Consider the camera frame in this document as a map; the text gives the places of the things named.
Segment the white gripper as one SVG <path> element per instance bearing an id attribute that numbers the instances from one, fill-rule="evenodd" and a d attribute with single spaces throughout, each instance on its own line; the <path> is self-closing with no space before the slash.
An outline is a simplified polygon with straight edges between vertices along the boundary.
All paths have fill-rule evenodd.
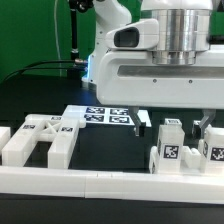
<path id="1" fill-rule="evenodd" d="M 192 136 L 203 139 L 215 109 L 224 109 L 224 45 L 198 53 L 190 66 L 155 65 L 147 51 L 110 51 L 100 62 L 96 94 L 109 105 L 203 109 L 192 124 Z M 135 135 L 143 137 L 139 108 L 128 110 Z"/>

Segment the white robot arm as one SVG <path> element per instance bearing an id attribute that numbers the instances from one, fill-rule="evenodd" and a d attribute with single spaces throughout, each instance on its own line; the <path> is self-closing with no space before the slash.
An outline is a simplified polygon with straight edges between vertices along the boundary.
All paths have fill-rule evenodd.
<path id="1" fill-rule="evenodd" d="M 96 45 L 89 80 L 100 103 L 201 109 L 206 129 L 224 109 L 224 44 L 212 44 L 212 0 L 142 0 L 140 20 L 118 0 L 92 0 Z"/>

